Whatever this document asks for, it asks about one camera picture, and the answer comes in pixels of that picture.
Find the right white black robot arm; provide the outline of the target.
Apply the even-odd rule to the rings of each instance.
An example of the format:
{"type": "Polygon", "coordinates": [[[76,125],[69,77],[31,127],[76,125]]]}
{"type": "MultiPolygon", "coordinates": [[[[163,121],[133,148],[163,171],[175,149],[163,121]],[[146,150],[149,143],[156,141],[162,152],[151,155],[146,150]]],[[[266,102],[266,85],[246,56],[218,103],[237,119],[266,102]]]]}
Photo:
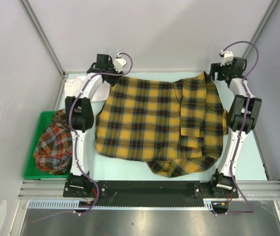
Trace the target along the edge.
{"type": "Polygon", "coordinates": [[[233,102],[226,117],[228,139],[223,158],[212,175],[209,192],[215,198],[223,198],[237,190],[235,184],[237,162],[244,140],[254,130],[262,105],[262,100],[255,97],[249,87],[243,72],[247,60],[221,52],[220,63],[211,64],[210,76],[224,81],[234,95],[233,102]]]}

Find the yellow plaid long sleeve shirt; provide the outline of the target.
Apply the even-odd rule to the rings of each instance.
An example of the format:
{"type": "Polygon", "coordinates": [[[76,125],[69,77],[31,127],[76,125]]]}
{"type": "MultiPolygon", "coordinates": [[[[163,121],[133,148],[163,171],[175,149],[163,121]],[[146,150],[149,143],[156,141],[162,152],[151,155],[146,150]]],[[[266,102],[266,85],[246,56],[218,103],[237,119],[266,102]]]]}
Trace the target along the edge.
{"type": "Polygon", "coordinates": [[[222,155],[226,116],[204,73],[175,82],[122,77],[97,115],[95,148],[166,177],[204,172],[222,155]]]}

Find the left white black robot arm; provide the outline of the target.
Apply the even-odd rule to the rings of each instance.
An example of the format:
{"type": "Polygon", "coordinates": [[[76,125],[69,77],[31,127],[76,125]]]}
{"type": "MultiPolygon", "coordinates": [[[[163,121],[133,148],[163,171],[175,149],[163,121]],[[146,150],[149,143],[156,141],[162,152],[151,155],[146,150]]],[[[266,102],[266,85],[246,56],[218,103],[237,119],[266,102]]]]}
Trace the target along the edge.
{"type": "Polygon", "coordinates": [[[124,74],[126,64],[121,54],[117,54],[115,59],[98,54],[86,75],[67,79],[64,84],[67,124],[72,136],[72,165],[64,188],[65,195],[73,191],[84,197],[91,192],[91,181],[87,178],[90,171],[87,145],[95,123],[92,104],[108,99],[111,86],[124,74]]]}

